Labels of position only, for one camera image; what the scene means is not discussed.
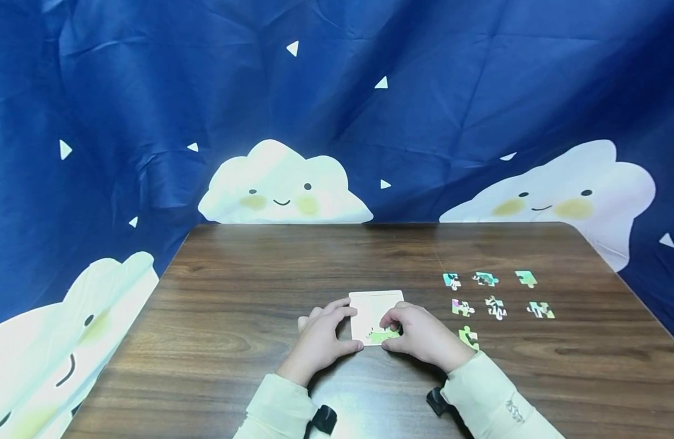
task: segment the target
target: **fabric backdrop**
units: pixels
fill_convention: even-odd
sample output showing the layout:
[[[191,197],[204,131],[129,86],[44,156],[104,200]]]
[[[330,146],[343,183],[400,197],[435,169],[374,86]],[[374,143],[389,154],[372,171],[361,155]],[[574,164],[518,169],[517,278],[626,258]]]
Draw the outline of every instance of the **fabric backdrop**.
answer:
[[[674,335],[674,0],[0,0],[1,438],[203,221],[563,221]]]

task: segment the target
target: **left hand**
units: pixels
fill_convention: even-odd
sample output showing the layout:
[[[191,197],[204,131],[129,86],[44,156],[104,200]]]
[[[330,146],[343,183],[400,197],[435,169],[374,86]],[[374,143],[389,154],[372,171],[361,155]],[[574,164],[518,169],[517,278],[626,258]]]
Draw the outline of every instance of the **left hand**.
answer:
[[[359,340],[337,340],[337,325],[356,315],[356,309],[348,306],[350,303],[351,299],[345,297],[324,309],[315,307],[308,317],[300,317],[297,342],[276,370],[276,375],[307,387],[315,373],[332,365],[339,357],[364,349]]]

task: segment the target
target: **light green sleeve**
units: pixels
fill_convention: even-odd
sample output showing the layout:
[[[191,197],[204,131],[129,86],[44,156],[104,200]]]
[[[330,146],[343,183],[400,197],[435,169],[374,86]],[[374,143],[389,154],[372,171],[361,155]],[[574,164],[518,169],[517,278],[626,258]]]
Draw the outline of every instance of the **light green sleeve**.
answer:
[[[315,412],[306,388],[269,374],[249,403],[234,439],[303,439]]]
[[[449,373],[442,396],[476,439],[563,439],[483,352]]]

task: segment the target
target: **cloud mouth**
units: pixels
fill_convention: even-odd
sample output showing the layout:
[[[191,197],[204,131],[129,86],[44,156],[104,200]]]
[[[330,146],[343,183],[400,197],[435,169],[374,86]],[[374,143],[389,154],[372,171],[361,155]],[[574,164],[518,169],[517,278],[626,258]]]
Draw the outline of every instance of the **cloud mouth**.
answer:
[[[56,383],[55,387],[60,387],[61,384],[67,382],[68,379],[71,378],[71,376],[75,372],[75,357],[73,356],[73,354],[69,356],[69,359],[71,361],[71,367],[68,371],[68,374],[66,374],[66,376],[64,376],[64,378],[60,380],[60,382]]]

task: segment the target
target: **hand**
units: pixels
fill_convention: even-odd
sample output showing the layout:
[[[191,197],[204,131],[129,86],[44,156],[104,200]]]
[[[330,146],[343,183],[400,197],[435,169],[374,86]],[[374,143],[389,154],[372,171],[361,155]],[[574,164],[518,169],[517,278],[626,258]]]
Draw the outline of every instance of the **hand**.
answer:
[[[341,320],[356,315],[356,309],[348,306],[350,303],[351,299],[346,297],[324,309],[314,308],[309,317],[300,317],[297,320],[297,342],[276,370],[276,375],[307,387],[315,373],[339,357],[364,349],[364,344],[358,340],[337,340],[337,325]]]
[[[476,353],[452,334],[434,315],[421,306],[398,302],[380,321],[380,327],[396,330],[403,327],[403,335],[383,342],[386,351],[406,353],[428,362],[445,373],[464,365]]]

